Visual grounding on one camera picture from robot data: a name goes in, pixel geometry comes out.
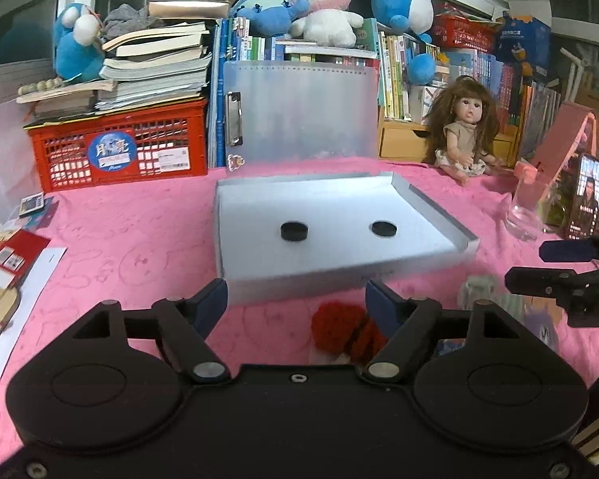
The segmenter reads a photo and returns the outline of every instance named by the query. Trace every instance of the black puck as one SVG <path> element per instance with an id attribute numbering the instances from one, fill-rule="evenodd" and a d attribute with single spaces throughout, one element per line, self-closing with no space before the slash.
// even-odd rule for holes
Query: black puck
<path id="1" fill-rule="evenodd" d="M 308 227 L 302 222 L 286 222 L 280 227 L 284 241 L 304 241 L 308 236 Z"/>
<path id="2" fill-rule="evenodd" d="M 374 222 L 371 225 L 373 234 L 381 238 L 392 238 L 397 234 L 397 227 L 390 222 Z"/>

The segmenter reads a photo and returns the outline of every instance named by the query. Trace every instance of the blue plush toy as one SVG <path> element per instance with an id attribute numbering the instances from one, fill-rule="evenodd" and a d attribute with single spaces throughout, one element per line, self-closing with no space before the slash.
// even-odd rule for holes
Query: blue plush toy
<path id="1" fill-rule="evenodd" d="M 291 23 L 308 13 L 308 0 L 235 0 L 228 16 L 240 16 L 250 21 L 252 30 L 264 38 L 283 36 Z"/>
<path id="2" fill-rule="evenodd" d="M 102 28 L 91 7 L 67 6 L 54 24 L 54 68 L 62 79 L 87 82 L 99 78 L 104 53 L 97 35 Z"/>
<path id="3" fill-rule="evenodd" d="M 413 32 L 429 43 L 425 34 L 432 27 L 432 0 L 371 0 L 378 22 L 398 34 Z M 419 54 L 408 64 L 408 80 L 414 85 L 427 85 L 435 75 L 436 63 L 430 54 Z"/>

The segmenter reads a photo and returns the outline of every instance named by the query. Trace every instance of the red booklet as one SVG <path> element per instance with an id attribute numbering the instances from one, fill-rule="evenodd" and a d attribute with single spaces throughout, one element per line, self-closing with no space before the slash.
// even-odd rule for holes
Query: red booklet
<path id="1" fill-rule="evenodd" d="M 29 271 L 49 241 L 22 229 L 0 232 L 0 288 L 16 284 Z"/>

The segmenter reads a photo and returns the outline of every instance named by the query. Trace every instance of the blue box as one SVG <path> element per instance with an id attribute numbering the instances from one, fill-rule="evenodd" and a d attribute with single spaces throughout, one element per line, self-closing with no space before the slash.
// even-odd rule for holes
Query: blue box
<path id="1" fill-rule="evenodd" d="M 504 63 L 519 62 L 524 76 L 548 75 L 550 64 L 550 27 L 533 16 L 504 13 L 497 34 L 496 56 Z"/>

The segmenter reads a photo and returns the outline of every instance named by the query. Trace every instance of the red yarn pompom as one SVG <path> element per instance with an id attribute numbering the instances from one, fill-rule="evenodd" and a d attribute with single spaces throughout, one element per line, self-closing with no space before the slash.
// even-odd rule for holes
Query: red yarn pompom
<path id="1" fill-rule="evenodd" d="M 356 305 L 337 302 L 321 305 L 310 325 L 315 347 L 327 353 L 342 354 L 365 318 L 366 310 Z"/>
<path id="2" fill-rule="evenodd" d="M 325 303 L 313 315 L 311 332 L 315 347 L 365 365 L 386 345 L 387 339 L 364 308 L 339 302 Z"/>

